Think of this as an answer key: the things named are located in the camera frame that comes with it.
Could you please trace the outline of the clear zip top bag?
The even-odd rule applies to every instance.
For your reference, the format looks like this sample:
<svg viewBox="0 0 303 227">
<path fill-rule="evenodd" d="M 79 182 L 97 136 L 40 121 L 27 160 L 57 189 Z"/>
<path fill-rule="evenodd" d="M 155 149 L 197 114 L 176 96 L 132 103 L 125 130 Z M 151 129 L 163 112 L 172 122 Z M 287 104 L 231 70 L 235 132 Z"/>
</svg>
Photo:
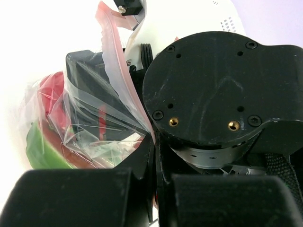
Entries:
<svg viewBox="0 0 303 227">
<path fill-rule="evenodd" d="M 113 168 L 154 132 L 143 107 L 142 83 L 153 61 L 150 44 L 134 53 L 119 30 L 135 34 L 144 14 L 140 0 L 101 1 L 96 19 L 101 49 L 66 55 L 65 68 L 33 85 L 23 107 L 25 153 L 33 169 Z"/>
</svg>

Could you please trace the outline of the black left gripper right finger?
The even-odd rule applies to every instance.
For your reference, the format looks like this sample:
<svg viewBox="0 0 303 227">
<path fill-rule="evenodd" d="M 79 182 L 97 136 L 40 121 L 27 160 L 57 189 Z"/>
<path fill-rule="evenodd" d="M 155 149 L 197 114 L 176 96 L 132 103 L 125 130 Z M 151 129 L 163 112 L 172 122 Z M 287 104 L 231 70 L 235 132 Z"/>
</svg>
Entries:
<svg viewBox="0 0 303 227">
<path fill-rule="evenodd" d="M 161 227 L 300 227 L 303 197 L 284 156 L 267 154 L 265 175 L 200 174 L 163 139 L 155 146 Z"/>
</svg>

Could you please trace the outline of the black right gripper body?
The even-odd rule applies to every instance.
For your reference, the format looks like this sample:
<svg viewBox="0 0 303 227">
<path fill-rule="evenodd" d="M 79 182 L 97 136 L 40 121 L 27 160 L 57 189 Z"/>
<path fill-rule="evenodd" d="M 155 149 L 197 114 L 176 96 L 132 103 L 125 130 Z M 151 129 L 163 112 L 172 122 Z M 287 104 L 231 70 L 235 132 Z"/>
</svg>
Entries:
<svg viewBox="0 0 303 227">
<path fill-rule="evenodd" d="M 121 102 L 105 72 L 102 53 L 90 50 L 66 55 L 66 91 L 71 126 L 81 142 L 124 140 L 146 130 Z"/>
</svg>

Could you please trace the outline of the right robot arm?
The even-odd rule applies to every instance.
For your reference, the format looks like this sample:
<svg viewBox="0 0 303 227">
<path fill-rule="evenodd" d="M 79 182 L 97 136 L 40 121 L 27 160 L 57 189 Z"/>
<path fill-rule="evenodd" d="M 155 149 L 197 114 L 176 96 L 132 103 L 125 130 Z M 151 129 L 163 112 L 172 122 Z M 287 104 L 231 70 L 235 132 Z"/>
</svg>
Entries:
<svg viewBox="0 0 303 227">
<path fill-rule="evenodd" d="M 126 75 L 115 51 L 66 56 L 64 143 L 100 165 L 126 157 L 130 137 L 155 135 L 194 168 L 261 167 L 263 157 L 300 163 L 303 49 L 203 32 L 159 50 L 140 44 Z"/>
</svg>

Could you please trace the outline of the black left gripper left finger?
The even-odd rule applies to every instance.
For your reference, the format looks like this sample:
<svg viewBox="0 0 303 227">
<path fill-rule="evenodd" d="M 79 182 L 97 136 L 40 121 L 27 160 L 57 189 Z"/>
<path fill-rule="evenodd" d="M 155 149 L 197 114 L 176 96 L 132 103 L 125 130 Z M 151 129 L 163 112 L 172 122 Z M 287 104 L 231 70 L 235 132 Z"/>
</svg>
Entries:
<svg viewBox="0 0 303 227">
<path fill-rule="evenodd" d="M 152 222 L 153 141 L 111 169 L 31 170 L 16 182 L 3 227 L 147 227 Z"/>
</svg>

